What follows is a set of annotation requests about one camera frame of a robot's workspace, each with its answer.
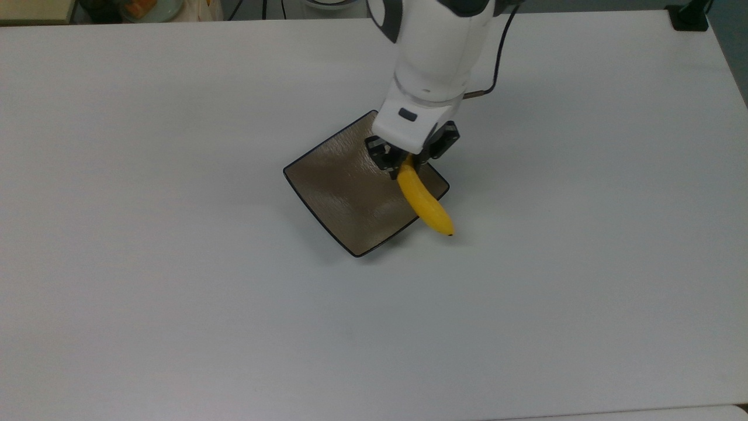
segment plate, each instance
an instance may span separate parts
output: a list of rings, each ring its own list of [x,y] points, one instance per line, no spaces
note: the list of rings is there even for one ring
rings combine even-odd
[[[396,181],[369,157],[371,111],[283,169],[291,187],[330,235],[354,257],[395,237],[418,219]],[[450,188],[430,164],[418,175],[441,199]]]
[[[150,12],[140,19],[136,19],[125,9],[125,1],[120,3],[120,14],[133,23],[159,23],[172,20],[182,10],[184,0],[158,0]]]

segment black cable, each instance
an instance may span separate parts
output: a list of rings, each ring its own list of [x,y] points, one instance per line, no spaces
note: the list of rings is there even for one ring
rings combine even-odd
[[[241,6],[241,5],[242,5],[242,2],[243,2],[243,1],[244,1],[244,0],[239,0],[239,3],[236,3],[236,7],[234,8],[234,11],[233,11],[233,12],[231,12],[231,16],[229,16],[229,20],[232,20],[232,19],[233,19],[234,15],[236,14],[236,11],[237,11],[237,10],[239,9],[239,6]]]
[[[462,99],[467,100],[470,98],[475,97],[482,97],[483,95],[490,94],[491,91],[496,88],[496,80],[499,76],[499,63],[501,62],[501,52],[504,50],[504,40],[506,39],[506,33],[509,32],[509,26],[512,24],[512,21],[514,20],[514,15],[517,14],[517,10],[519,10],[520,4],[517,4],[512,9],[512,12],[509,15],[508,20],[506,21],[506,25],[504,26],[504,32],[501,34],[501,41],[499,42],[499,50],[496,53],[496,65],[494,66],[494,81],[491,83],[491,87],[486,89],[485,91],[472,91],[468,92],[465,95],[462,96]]]

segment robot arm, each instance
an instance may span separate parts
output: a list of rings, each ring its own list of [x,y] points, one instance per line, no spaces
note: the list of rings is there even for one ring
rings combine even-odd
[[[394,175],[407,153],[422,163],[459,137],[450,119],[488,24],[506,0],[367,0],[367,5],[376,25],[399,45],[392,83],[373,123],[375,136],[367,140],[377,165]]]

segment yellow banana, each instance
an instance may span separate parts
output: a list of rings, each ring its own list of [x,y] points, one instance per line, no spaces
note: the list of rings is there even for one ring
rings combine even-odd
[[[413,155],[409,154],[400,166],[397,183],[405,200],[428,226],[445,235],[455,233],[450,216],[418,178],[418,173],[413,168]]]

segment table surface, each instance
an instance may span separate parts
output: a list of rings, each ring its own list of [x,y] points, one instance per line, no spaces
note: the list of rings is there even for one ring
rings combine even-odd
[[[0,28],[0,418],[748,402],[748,112],[711,30],[519,16],[435,162],[457,235],[355,259],[281,169],[395,57],[367,20]]]
[[[607,414],[568,415],[529,418],[526,421],[748,421],[748,414],[736,406],[661,409],[654,411],[613,412]]]
[[[0,25],[66,25],[76,0],[2,0]]]

